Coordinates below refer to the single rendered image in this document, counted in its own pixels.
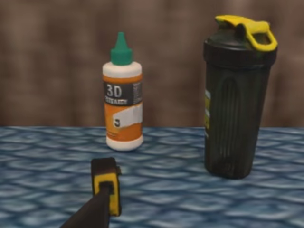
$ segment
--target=brown background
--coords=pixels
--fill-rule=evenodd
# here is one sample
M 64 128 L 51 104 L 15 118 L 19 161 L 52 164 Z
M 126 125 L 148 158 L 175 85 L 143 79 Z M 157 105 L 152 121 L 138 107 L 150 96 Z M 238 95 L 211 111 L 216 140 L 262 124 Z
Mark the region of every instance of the brown background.
M 235 14 L 279 41 L 263 126 L 304 126 L 303 12 L 303 0 L 0 0 L 0 125 L 103 125 L 102 65 L 124 31 L 145 126 L 202 126 L 202 43 Z

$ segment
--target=black shaker bottle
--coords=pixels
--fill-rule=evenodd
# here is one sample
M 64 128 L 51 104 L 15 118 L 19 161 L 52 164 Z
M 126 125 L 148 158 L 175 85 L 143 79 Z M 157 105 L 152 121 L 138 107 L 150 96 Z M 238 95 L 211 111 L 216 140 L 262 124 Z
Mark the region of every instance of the black shaker bottle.
M 204 43 L 205 167 L 229 179 L 252 167 L 277 41 L 269 24 L 217 16 L 218 31 Z

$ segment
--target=blue tablecloth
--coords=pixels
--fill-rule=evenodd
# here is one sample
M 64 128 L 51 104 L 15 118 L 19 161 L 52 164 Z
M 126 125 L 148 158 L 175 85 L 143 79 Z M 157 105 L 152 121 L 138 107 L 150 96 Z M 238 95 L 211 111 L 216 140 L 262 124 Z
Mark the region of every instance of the blue tablecloth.
M 0 228 L 58 228 L 89 198 L 90 161 L 116 158 L 123 213 L 110 228 L 304 228 L 304 129 L 260 131 L 244 180 L 210 176 L 202 128 L 146 128 L 113 152 L 104 128 L 0 128 Z

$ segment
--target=shaker bottle body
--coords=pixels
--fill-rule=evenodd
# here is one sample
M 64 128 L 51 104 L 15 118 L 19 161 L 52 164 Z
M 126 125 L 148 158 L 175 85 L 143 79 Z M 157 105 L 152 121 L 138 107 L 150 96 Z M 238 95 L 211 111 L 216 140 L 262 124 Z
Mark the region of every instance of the shaker bottle body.
M 266 88 L 276 49 L 259 52 L 226 24 L 205 41 L 205 167 L 229 179 L 252 168 Z

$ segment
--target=bottle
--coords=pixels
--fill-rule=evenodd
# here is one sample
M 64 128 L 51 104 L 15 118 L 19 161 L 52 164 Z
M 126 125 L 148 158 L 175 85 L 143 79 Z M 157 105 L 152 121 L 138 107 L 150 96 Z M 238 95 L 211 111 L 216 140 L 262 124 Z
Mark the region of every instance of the bottle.
M 142 66 L 133 62 L 119 32 L 111 62 L 103 65 L 106 143 L 116 151 L 131 151 L 143 142 L 142 78 Z
M 229 179 L 252 168 L 267 82 L 277 41 L 266 21 L 217 16 L 204 43 L 205 167 Z

